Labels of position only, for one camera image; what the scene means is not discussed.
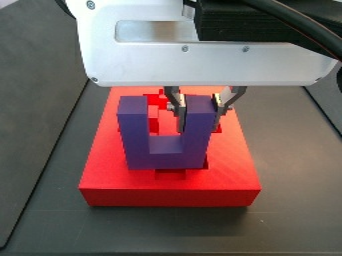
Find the black surface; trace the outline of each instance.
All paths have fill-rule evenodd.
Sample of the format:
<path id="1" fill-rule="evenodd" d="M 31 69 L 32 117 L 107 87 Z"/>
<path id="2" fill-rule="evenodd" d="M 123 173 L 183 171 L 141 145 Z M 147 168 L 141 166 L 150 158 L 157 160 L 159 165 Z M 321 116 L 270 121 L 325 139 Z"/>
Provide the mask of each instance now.
<path id="1" fill-rule="evenodd" d="M 332 0 L 281 0 L 281 2 L 309 15 L 342 36 L 342 3 Z M 195 25 L 202 41 L 290 42 L 329 55 L 285 23 L 237 0 L 199 0 Z"/>
<path id="2" fill-rule="evenodd" d="M 337 73 L 337 85 L 338 85 L 338 89 L 342 93 L 342 67 L 340 68 L 338 73 Z"/>
<path id="3" fill-rule="evenodd" d="M 342 93 L 337 83 L 337 74 L 340 70 L 340 79 L 342 80 L 341 68 L 342 64 L 338 63 L 332 73 L 325 78 L 322 78 L 317 84 L 308 86 L 306 90 L 309 91 L 312 97 L 325 112 L 337 131 L 342 135 Z"/>
<path id="4" fill-rule="evenodd" d="M 86 89 L 4 255 L 342 253 L 342 141 L 302 88 L 249 88 L 237 103 L 264 191 L 226 209 L 87 206 L 77 187 L 107 93 Z"/>
<path id="5" fill-rule="evenodd" d="M 0 247 L 38 182 L 87 78 L 75 22 L 47 0 L 0 10 Z"/>

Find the red block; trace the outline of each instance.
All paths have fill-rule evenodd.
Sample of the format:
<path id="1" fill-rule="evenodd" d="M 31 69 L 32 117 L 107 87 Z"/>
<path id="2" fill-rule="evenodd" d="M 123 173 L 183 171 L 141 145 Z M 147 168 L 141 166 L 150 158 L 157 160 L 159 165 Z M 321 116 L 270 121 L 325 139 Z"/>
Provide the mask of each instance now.
<path id="1" fill-rule="evenodd" d="M 182 93 L 189 94 L 211 95 L 217 91 L 221 91 L 221 88 L 182 87 Z M 127 169 L 115 115 L 119 97 L 147 93 L 158 93 L 158 89 L 121 87 L 111 91 L 79 184 L 89 204 L 162 207 L 249 206 L 261 192 L 261 183 L 236 111 L 229 111 L 222 118 L 222 133 L 211 135 L 205 169 Z M 161 116 L 161 127 L 173 130 L 174 125 L 165 123 L 170 121 L 174 124 L 173 115 L 161 111 Z"/>
<path id="2" fill-rule="evenodd" d="M 149 125 L 150 133 L 158 134 L 159 132 L 159 122 L 158 122 L 158 106 L 149 104 Z"/>

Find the purple block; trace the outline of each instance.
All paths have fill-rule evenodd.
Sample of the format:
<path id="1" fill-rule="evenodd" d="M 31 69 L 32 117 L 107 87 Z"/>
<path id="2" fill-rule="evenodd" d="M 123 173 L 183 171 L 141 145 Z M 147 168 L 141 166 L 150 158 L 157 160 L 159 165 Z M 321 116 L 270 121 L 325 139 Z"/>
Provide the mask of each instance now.
<path id="1" fill-rule="evenodd" d="M 121 98 L 118 121 L 129 168 L 131 170 L 154 168 L 150 160 L 147 97 Z"/>
<path id="2" fill-rule="evenodd" d="M 118 119 L 129 168 L 202 168 L 216 110 L 209 96 L 187 96 L 186 129 L 182 135 L 150 136 L 147 98 L 123 96 Z"/>

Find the white housing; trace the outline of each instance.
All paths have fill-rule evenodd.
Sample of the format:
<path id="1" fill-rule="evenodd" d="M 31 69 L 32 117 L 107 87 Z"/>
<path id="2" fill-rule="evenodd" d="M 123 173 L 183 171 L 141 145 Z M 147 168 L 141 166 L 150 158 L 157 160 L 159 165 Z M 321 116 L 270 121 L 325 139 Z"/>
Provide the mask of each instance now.
<path id="1" fill-rule="evenodd" d="M 183 0 L 67 4 L 86 72 L 101 86 L 312 85 L 337 64 L 289 43 L 199 42 Z"/>

